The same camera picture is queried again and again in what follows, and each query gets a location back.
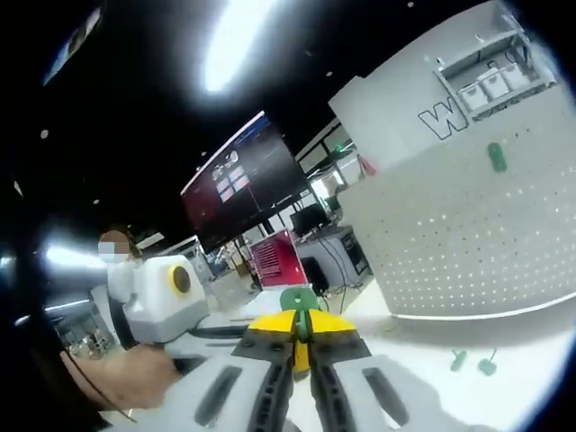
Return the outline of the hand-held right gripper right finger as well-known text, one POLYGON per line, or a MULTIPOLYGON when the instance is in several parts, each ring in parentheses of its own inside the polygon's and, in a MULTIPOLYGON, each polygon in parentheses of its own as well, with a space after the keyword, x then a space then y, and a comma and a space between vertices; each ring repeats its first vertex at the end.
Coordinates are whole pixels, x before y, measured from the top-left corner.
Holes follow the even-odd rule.
POLYGON ((325 431, 453 431, 437 391, 385 355, 373 355, 356 327, 321 310, 296 313, 307 344, 310 385, 325 431))

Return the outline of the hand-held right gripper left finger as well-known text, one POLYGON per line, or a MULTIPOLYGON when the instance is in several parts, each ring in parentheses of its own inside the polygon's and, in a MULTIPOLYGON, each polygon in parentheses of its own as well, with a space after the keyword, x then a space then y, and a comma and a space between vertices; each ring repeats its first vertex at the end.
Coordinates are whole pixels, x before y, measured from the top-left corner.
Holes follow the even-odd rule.
POLYGON ((293 392, 295 310, 251 323, 227 355, 213 355, 172 386, 154 431, 280 431, 293 392))

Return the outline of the person's left hand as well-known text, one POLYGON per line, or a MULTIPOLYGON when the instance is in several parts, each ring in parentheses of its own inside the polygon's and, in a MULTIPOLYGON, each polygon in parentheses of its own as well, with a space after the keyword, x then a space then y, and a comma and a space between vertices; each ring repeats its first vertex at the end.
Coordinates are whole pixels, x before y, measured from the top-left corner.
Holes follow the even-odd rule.
POLYGON ((158 347, 138 345, 103 360, 104 394, 121 409, 151 409, 182 378, 173 360, 158 347))

